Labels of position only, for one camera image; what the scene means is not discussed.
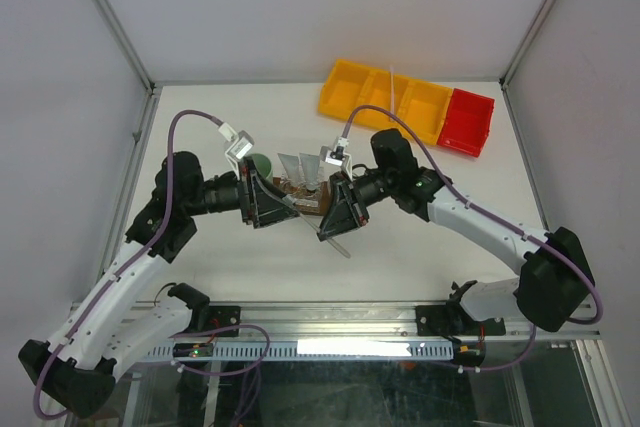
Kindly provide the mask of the brown oval wooden tray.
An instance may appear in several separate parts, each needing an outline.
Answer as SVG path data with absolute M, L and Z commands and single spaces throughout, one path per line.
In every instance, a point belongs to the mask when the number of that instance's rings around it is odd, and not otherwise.
M 293 188 L 286 177 L 274 177 L 273 184 L 288 196 L 302 214 L 322 217 L 330 203 L 328 183 L 322 182 L 316 191 L 307 191 L 305 186 Z

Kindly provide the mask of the green plastic cup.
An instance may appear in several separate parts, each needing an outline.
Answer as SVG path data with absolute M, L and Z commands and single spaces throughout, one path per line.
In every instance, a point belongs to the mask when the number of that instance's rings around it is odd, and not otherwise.
M 273 164 L 270 158 L 261 153 L 254 153 L 251 158 L 259 175 L 271 182 L 273 179 Z

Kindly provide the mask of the clear acrylic toothbrush holder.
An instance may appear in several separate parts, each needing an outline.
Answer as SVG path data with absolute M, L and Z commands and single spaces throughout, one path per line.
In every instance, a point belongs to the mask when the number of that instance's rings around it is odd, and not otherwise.
M 273 182 L 276 187 L 292 198 L 294 206 L 305 215 L 321 216 L 328 209 L 329 188 L 323 170 L 318 172 L 318 186 L 315 190 L 308 190 L 302 171 L 299 171 L 299 184 L 292 182 L 288 175 L 283 172 L 280 177 L 274 177 Z

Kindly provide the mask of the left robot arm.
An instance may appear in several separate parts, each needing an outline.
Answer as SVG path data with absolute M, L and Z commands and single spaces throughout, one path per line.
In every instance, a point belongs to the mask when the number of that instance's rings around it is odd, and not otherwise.
M 116 382 L 152 347 L 175 334 L 198 335 L 210 327 L 207 295 L 186 283 L 128 327 L 121 322 L 140 294 L 195 236 L 201 215 L 238 211 L 244 223 L 264 228 L 298 217 L 287 196 L 266 180 L 252 158 L 238 173 L 204 178 L 188 151 L 167 156 L 149 202 L 125 233 L 111 266 L 78 309 L 45 341 L 31 339 L 19 361 L 36 386 L 84 419 L 109 400 Z

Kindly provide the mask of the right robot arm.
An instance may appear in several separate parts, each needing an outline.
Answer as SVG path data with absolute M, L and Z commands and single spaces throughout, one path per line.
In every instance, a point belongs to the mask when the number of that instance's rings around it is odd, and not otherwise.
M 482 321 L 521 316 L 537 328 L 557 332 L 575 322 L 574 313 L 590 296 L 594 278 L 578 236 L 504 219 L 455 190 L 451 180 L 419 166 L 397 129 L 375 133 L 376 166 L 361 176 L 337 172 L 330 178 L 331 201 L 318 238 L 329 241 L 365 226 L 370 206 L 386 198 L 404 212 L 447 228 L 501 260 L 514 278 L 454 284 L 447 301 L 452 330 L 469 334 Z

